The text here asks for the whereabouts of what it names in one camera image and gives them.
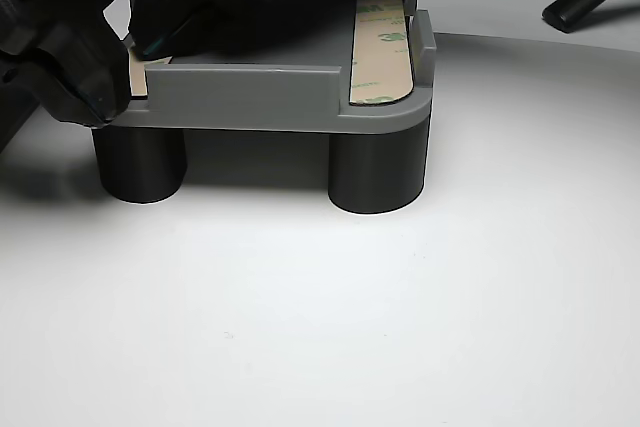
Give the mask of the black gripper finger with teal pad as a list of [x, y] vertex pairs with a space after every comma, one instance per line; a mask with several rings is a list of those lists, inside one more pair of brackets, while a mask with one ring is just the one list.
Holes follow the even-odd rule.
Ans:
[[34, 54], [36, 99], [56, 120], [106, 126], [127, 109], [129, 54], [102, 13], [49, 23]]
[[211, 0], [130, 0], [129, 34], [140, 58], [161, 58], [194, 49], [220, 20]]

